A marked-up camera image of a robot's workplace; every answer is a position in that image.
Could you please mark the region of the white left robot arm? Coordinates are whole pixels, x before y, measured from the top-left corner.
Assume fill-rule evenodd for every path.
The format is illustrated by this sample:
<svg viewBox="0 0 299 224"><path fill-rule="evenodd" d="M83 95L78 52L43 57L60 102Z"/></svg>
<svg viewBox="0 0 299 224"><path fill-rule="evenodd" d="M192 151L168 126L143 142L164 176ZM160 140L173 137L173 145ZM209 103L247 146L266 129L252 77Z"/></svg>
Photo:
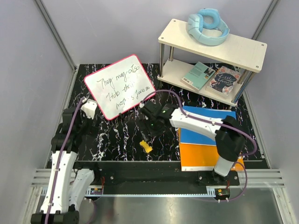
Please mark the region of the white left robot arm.
<svg viewBox="0 0 299 224"><path fill-rule="evenodd" d="M68 108L63 111L51 140L52 166L48 190L40 211L32 214L32 224L77 224L79 208L89 185L101 179L98 166L78 168L74 181L71 180L78 148L85 135L90 135L96 105Z"/></svg>

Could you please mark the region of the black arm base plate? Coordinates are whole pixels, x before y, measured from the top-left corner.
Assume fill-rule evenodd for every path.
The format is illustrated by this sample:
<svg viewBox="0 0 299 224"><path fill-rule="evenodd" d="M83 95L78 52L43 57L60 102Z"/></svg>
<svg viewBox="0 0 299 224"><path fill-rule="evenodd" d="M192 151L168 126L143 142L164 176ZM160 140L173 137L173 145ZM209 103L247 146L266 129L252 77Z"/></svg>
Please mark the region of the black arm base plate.
<svg viewBox="0 0 299 224"><path fill-rule="evenodd" d="M235 171L227 177L216 177L207 171L181 171L178 161L77 161L75 169L90 168L95 172L93 185L104 178L105 195L197 195L207 193L208 187L239 186Z"/></svg>

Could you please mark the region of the yellow whiteboard eraser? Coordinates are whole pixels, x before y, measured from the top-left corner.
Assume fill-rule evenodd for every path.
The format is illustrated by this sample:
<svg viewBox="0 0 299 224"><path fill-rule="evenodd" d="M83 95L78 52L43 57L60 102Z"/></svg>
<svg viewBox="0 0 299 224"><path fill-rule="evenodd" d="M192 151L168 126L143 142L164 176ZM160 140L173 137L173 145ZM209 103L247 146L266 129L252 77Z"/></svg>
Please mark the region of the yellow whiteboard eraser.
<svg viewBox="0 0 299 224"><path fill-rule="evenodd" d="M153 148L144 140L140 142L140 146L144 149L144 151L148 154L150 153Z"/></svg>

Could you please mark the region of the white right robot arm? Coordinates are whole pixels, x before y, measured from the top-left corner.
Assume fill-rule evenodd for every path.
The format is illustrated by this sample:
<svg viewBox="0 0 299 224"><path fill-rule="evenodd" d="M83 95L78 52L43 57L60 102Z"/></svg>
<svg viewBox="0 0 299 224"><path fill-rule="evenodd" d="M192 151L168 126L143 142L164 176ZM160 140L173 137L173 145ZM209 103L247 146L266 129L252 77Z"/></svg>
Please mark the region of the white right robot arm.
<svg viewBox="0 0 299 224"><path fill-rule="evenodd" d="M138 122L145 141L174 127L178 129L182 171L198 171L198 181L204 185L227 185L245 146L245 137L237 130L238 122L231 111L204 110L186 107L182 112L176 105L164 106L147 102Z"/></svg>

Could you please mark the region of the pink framed whiteboard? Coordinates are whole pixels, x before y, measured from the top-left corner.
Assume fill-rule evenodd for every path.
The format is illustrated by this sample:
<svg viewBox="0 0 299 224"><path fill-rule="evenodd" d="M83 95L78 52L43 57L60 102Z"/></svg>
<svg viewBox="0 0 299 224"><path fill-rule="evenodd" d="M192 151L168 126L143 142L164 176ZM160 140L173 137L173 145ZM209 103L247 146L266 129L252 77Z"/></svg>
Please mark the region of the pink framed whiteboard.
<svg viewBox="0 0 299 224"><path fill-rule="evenodd" d="M135 54L87 75L84 83L107 120L154 96L156 90Z"/></svg>

